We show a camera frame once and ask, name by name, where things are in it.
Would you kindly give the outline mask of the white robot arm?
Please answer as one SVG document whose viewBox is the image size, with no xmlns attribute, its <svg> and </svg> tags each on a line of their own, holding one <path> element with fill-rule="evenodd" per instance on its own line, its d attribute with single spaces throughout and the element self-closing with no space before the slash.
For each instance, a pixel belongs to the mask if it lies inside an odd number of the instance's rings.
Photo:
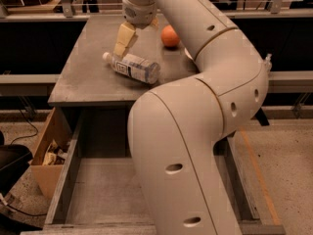
<svg viewBox="0 0 313 235">
<path fill-rule="evenodd" d="M 128 118 L 133 163 L 157 235 L 242 235 L 215 144 L 260 109 L 268 69 L 209 0 L 122 0 L 131 27 L 161 11 L 199 70 L 140 96 Z"/>
</svg>

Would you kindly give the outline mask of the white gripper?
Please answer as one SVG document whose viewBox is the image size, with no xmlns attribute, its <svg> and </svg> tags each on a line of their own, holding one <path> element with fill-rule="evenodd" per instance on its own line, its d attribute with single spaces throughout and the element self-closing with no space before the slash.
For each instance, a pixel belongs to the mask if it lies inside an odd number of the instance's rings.
<svg viewBox="0 0 313 235">
<path fill-rule="evenodd" d="M 136 41 L 134 25 L 150 25 L 158 29 L 157 4 L 155 2 L 139 5 L 131 0 L 122 0 L 122 14 L 127 22 L 120 25 L 113 49 L 113 53 L 119 58 L 123 58 Z"/>
</svg>

